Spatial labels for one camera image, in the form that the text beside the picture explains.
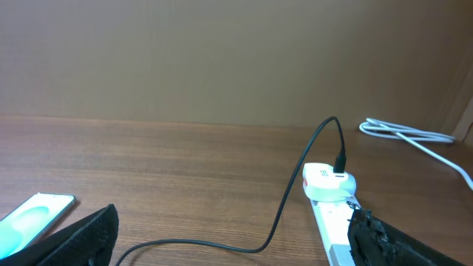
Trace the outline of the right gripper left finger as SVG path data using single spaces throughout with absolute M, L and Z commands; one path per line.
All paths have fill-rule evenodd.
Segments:
M 113 204 L 1 260 L 1 266 L 108 265 L 118 238 Z

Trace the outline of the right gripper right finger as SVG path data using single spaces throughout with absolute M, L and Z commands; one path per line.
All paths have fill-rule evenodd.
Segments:
M 354 210 L 347 235 L 356 266 L 463 266 L 367 209 Z

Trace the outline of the white power strip socket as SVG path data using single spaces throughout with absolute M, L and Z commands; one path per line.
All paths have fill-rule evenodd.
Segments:
M 360 208 L 355 197 L 338 202 L 310 201 L 330 266 L 355 266 L 348 239 L 353 212 Z

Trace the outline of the teal screen Galaxy smartphone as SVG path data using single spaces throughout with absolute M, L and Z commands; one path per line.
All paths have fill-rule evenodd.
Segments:
M 1 259 L 38 241 L 76 203 L 66 194 L 37 193 L 1 220 Z

